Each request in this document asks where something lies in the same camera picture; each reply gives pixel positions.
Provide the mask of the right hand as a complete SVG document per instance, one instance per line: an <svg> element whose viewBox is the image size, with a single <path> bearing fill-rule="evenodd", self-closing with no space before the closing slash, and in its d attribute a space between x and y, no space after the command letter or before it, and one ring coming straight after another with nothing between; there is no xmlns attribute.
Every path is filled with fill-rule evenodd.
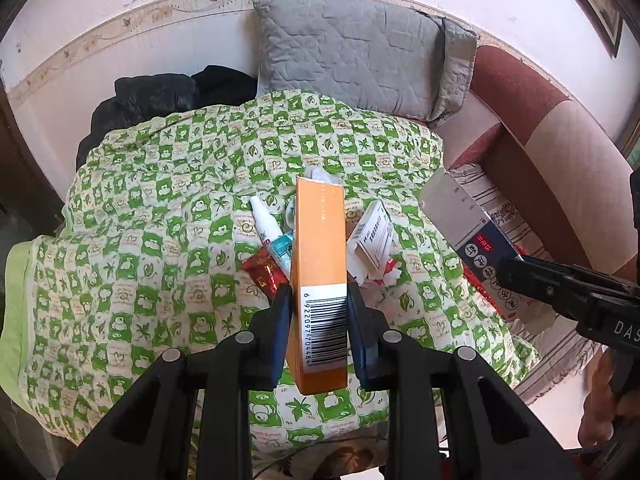
<svg viewBox="0 0 640 480"><path fill-rule="evenodd" d="M591 391L584 403L577 435L583 448L593 448L610 440L615 417L639 416L639 391L634 390L619 399L610 387L614 370L613 353L606 350L592 375Z"/></svg>

